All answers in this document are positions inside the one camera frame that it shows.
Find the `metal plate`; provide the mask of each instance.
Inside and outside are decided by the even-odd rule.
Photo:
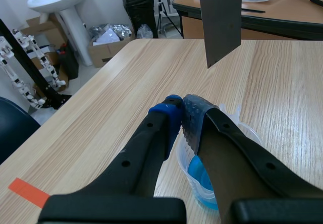
[[[200,0],[207,67],[241,44],[241,0]]]

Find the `orange tape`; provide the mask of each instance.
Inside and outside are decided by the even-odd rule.
[[[9,185],[9,189],[25,198],[26,200],[30,201],[31,203],[39,206],[40,208],[44,207],[46,200],[50,196],[42,190],[37,189],[36,187],[19,178],[16,178]]]

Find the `cardboard box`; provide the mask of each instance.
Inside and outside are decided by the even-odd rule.
[[[55,49],[60,49],[61,45],[67,42],[67,36],[55,14],[50,14],[48,21],[42,24],[39,23],[39,17],[27,20],[27,23],[29,27],[22,29],[22,33],[32,36],[44,34]]]
[[[41,48],[40,50],[45,54],[45,56],[47,57],[51,65],[59,64],[59,56],[53,47],[47,46],[47,47]],[[43,69],[43,66],[41,65],[40,60],[36,56],[36,53],[30,52],[27,55],[35,64],[38,70]]]
[[[65,73],[63,67],[60,67],[59,69],[59,79],[60,80],[64,80],[66,82],[66,85],[61,86],[60,88],[57,89],[58,92],[65,90],[66,88],[69,87],[69,77],[67,76],[67,74]],[[37,94],[43,98],[45,97],[45,95],[43,94],[43,92],[38,88],[38,86],[36,84],[34,84],[33,88],[36,90]]]
[[[88,52],[94,66],[97,68],[103,67],[110,59],[112,59],[121,49],[124,48],[130,41],[135,39],[135,33],[132,31],[131,37],[123,41],[102,44],[93,46],[93,41],[90,42]]]

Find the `plastic cup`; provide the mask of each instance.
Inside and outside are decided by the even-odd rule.
[[[220,110],[225,113],[239,129],[251,140],[262,145],[262,140],[258,134],[248,125],[239,121],[241,106],[239,105],[233,115],[229,115],[226,111],[226,106],[220,104]],[[191,147],[187,144],[186,139],[181,132],[179,135],[178,144],[176,147],[177,161],[186,175],[186,178],[192,188],[192,192],[196,199],[205,206],[218,210],[216,197],[211,186],[206,170],[197,156],[195,156]]]

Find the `aluminum foil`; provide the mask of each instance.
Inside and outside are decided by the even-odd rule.
[[[119,25],[119,24],[102,24],[98,26],[92,26],[89,29],[91,37],[96,41],[101,37],[109,28],[111,28],[116,35],[119,37],[120,41],[124,40],[131,36],[131,29],[128,25]]]

